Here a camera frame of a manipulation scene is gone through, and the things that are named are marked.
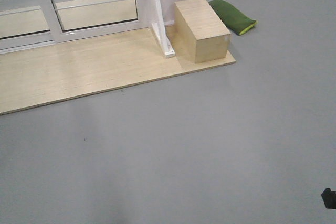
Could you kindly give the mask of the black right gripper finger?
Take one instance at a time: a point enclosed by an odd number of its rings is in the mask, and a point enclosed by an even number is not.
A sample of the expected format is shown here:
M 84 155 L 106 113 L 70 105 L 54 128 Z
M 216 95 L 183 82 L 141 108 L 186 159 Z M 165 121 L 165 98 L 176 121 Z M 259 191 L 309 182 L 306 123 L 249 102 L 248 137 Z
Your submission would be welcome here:
M 336 194 L 330 188 L 326 188 L 321 194 L 326 208 L 336 208 Z

